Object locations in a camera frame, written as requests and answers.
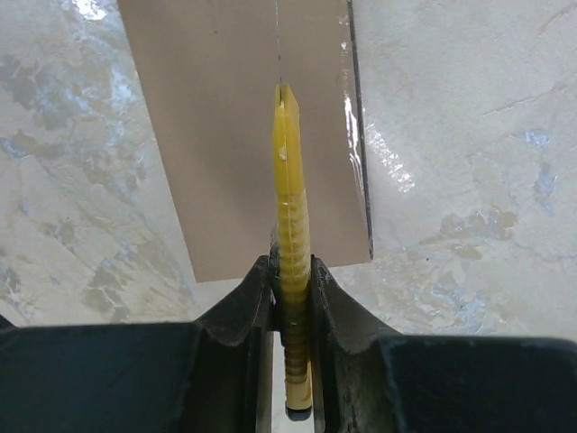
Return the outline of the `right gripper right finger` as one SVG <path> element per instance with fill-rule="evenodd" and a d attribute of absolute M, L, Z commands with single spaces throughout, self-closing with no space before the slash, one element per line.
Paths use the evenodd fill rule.
<path fill-rule="evenodd" d="M 310 287 L 316 431 L 575 431 L 574 342 L 404 335 L 319 259 Z"/>

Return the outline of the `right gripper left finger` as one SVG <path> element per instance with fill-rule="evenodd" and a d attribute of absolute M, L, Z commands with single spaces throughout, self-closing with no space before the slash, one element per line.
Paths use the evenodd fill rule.
<path fill-rule="evenodd" d="M 191 322 L 1 326 L 4 432 L 268 432 L 268 260 Z"/>

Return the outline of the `brown cardboard express box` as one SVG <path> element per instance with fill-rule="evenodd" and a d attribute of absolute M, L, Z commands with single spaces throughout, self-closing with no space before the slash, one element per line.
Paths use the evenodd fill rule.
<path fill-rule="evenodd" d="M 197 281 L 270 248 L 275 87 L 299 105 L 312 251 L 372 257 L 348 1 L 122 1 L 120 13 Z"/>

